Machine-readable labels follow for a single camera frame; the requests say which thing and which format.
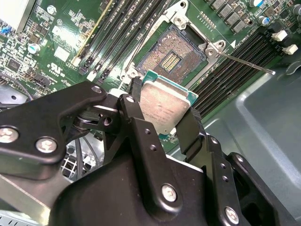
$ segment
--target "cable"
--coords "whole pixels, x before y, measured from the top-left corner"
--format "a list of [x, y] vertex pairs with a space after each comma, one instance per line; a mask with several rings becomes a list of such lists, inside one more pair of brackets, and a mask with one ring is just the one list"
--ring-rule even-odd
[[75, 140], [75, 150], [76, 150], [76, 163], [77, 163], [77, 180], [83, 177], [83, 155], [81, 151], [81, 145], [79, 138]]
[[0, 73], [0, 77], [5, 77], [5, 78], [8, 78], [8, 79], [12, 80], [13, 82], [15, 82], [18, 86], [20, 86], [22, 88], [22, 90], [26, 93], [28, 98], [30, 100], [33, 100], [32, 95], [27, 91], [27, 89], [18, 80], [14, 79], [13, 77], [11, 77], [7, 74], [3, 74], [3, 73]]
[[86, 137], [83, 137], [84, 141], [86, 142], [86, 144], [88, 145], [88, 147], [90, 148], [94, 158], [95, 158], [95, 162], [96, 162], [96, 166], [99, 166], [100, 165], [100, 161], [96, 155], [96, 152], [95, 150], [93, 149], [92, 145], [90, 144], [90, 142], [88, 141], [88, 139]]

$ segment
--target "blue connector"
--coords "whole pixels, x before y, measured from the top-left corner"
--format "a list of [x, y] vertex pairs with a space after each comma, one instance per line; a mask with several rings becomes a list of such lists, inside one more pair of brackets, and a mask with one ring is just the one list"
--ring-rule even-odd
[[7, 34], [11, 32], [12, 27], [4, 27], [1, 29], [1, 34]]

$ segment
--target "silver screw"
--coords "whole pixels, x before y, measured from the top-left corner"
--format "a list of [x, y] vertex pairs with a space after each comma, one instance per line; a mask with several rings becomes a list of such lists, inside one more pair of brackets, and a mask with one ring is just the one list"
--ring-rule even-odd
[[127, 96], [127, 100], [131, 103], [135, 102], [134, 98], [132, 98], [131, 96]]
[[101, 90], [98, 86], [93, 86], [93, 87], [92, 87], [92, 90], [93, 90], [95, 93], [102, 93], [102, 90]]
[[0, 143], [11, 143], [17, 140], [19, 133], [13, 128], [1, 128], [0, 129]]
[[239, 218], [237, 213], [231, 208], [231, 207], [226, 207], [225, 209], [226, 215], [229, 219], [229, 221], [231, 221], [231, 223], [238, 225], [239, 223]]
[[240, 157], [238, 154], [236, 155], [236, 157], [237, 157], [238, 161], [240, 161], [240, 162], [243, 162], [243, 161], [244, 161], [243, 158]]
[[211, 140], [212, 140], [213, 143], [218, 144], [217, 139], [215, 139], [214, 137], [211, 137]]
[[179, 16], [176, 16], [176, 17], [174, 18], [174, 24], [175, 24], [176, 26], [181, 27], [181, 26], [184, 24], [183, 18], [181, 18], [181, 17], [179, 17]]
[[174, 202], [177, 199], [177, 193], [169, 185], [162, 186], [162, 194], [163, 194], [163, 197], [169, 202]]
[[36, 148], [43, 153], [52, 153], [56, 150], [57, 144], [53, 139], [42, 138], [36, 142]]

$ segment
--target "microchip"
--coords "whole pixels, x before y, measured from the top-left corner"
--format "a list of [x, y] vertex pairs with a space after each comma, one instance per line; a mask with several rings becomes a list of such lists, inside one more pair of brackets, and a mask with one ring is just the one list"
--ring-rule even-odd
[[86, 33], [86, 32], [88, 31], [88, 28], [87, 28], [86, 26], [83, 26], [83, 28], [81, 29], [81, 31], [82, 31], [83, 33]]
[[287, 16], [288, 16], [288, 11], [287, 10], [284, 10], [282, 13], [280, 13], [280, 17], [282, 18], [282, 19], [285, 19], [285, 18], [287, 18]]
[[248, 14], [247, 14], [247, 13], [243, 14], [243, 15], [240, 17], [240, 19], [241, 19], [242, 21], [244, 21], [244, 20], [247, 19], [247, 18], [248, 18]]
[[38, 43], [39, 40], [40, 40], [40, 38], [39, 38], [38, 36], [34, 35], [34, 34], [32, 34], [32, 35], [30, 36], [30, 38], [29, 38], [29, 41], [30, 41], [31, 43]]
[[273, 4], [273, 8], [277, 8], [279, 5], [280, 5], [279, 1], [276, 1], [276, 2]]
[[272, 6], [268, 7], [267, 10], [264, 11], [264, 14], [267, 17], [270, 17], [270, 16], [274, 15], [274, 8]]
[[297, 29], [299, 28], [299, 25], [298, 24], [295, 24], [295, 25], [293, 25], [291, 28], [290, 28], [290, 30], [291, 30], [291, 32], [296, 32], [297, 31]]
[[39, 33], [40, 33], [40, 32], [42, 31], [42, 28], [43, 28], [43, 27], [42, 27], [41, 25], [38, 25], [37, 28], [36, 28], [36, 32], [39, 32]]
[[219, 15], [223, 18], [226, 18], [227, 15], [231, 12], [232, 8], [229, 5], [226, 5], [219, 13]]
[[239, 11], [241, 11], [243, 8], [238, 5], [235, 9], [234, 9], [234, 12], [238, 13]]
[[216, 10], [219, 10], [223, 5], [225, 4], [225, 0], [216, 0], [213, 4], [212, 7]]
[[231, 26], [231, 25], [233, 25], [238, 19], [239, 19], [239, 16], [237, 15], [237, 13], [233, 13], [233, 14], [226, 20], [226, 22]]
[[20, 66], [21, 65], [12, 58], [9, 60], [8, 65], [7, 65], [7, 67], [14, 72], [17, 72], [19, 70]]
[[47, 32], [48, 32], [48, 30], [45, 27], [43, 27], [43, 29], [40, 33], [41, 33], [41, 35], [46, 36]]
[[191, 40], [189, 37], [191, 36], [171, 25], [138, 63], [136, 69], [142, 74], [152, 70], [180, 84], [188, 73], [206, 61], [204, 52], [194, 44], [196, 39]]
[[243, 28], [245, 27], [245, 23], [240, 21], [237, 25], [235, 25], [235, 27], [233, 28], [233, 31], [235, 33], [240, 32]]
[[232, 3], [234, 3], [235, 0], [228, 0], [228, 4], [231, 5]]

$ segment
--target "motherboard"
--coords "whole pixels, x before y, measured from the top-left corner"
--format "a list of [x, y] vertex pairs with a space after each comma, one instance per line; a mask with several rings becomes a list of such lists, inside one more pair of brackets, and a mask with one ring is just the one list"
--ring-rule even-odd
[[[269, 68], [301, 43], [300, 0], [6, 2], [0, 71], [33, 98], [85, 80], [126, 91], [153, 71], [198, 95], [192, 106], [206, 117], [263, 73], [220, 52]], [[161, 141], [168, 152], [176, 131]]]

